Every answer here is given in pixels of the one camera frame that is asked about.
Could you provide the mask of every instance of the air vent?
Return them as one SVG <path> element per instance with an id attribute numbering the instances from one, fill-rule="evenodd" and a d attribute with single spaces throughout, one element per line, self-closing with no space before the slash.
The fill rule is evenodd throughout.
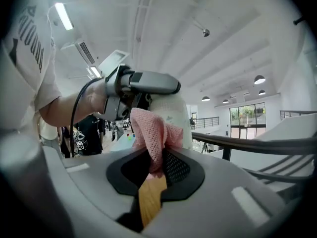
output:
<path id="1" fill-rule="evenodd" d="M 95 63 L 95 60 L 93 59 L 92 55 L 90 54 L 86 44 L 84 42 L 79 44 L 81 49 L 83 50 L 83 52 L 85 53 L 86 57 L 88 58 L 89 62 L 91 62 L 91 64 Z"/>

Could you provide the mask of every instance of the black cable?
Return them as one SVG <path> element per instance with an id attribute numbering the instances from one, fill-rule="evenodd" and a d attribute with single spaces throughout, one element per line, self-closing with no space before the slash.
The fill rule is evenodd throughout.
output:
<path id="1" fill-rule="evenodd" d="M 71 119 L 70 119 L 70 150 L 71 150 L 71 156 L 73 158 L 75 157 L 75 155 L 74 155 L 74 129 L 73 129 L 73 126 L 74 126 L 74 119 L 75 119 L 75 113 L 76 113 L 76 109 L 78 106 L 78 102 L 79 102 L 81 96 L 87 90 L 88 86 L 90 86 L 92 83 L 95 83 L 101 79 L 104 79 L 104 78 L 103 77 L 94 78 L 93 80 L 89 81 L 86 85 L 84 85 L 83 88 L 80 90 L 80 92 L 76 98 L 76 101 L 74 103 L 73 112 L 71 114 Z"/>

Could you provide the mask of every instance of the black mesh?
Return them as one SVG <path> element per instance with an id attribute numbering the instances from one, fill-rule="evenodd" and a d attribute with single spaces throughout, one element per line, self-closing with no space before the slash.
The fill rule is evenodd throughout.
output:
<path id="1" fill-rule="evenodd" d="M 190 172 L 190 167 L 182 160 L 170 154 L 167 151 L 163 152 L 163 171 L 166 177 L 167 186 L 172 186 L 173 183 L 182 181 Z"/>

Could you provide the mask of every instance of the window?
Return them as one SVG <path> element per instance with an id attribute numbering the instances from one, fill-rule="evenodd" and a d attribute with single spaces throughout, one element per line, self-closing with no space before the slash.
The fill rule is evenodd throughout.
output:
<path id="1" fill-rule="evenodd" d="M 253 139 L 266 131 L 265 103 L 230 108 L 231 137 Z"/>

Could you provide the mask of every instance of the person in black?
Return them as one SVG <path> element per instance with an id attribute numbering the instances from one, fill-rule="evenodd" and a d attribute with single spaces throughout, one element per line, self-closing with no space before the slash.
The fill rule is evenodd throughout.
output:
<path id="1" fill-rule="evenodd" d="M 69 135 L 69 126 L 62 128 L 63 140 L 60 145 L 60 150 L 64 154 L 65 158 L 70 158 L 70 135 Z"/>
<path id="2" fill-rule="evenodd" d="M 103 151 L 103 138 L 105 121 L 93 115 L 87 116 L 85 119 L 77 123 L 77 129 L 85 135 L 85 140 L 88 142 L 87 147 L 82 154 L 95 155 Z"/>

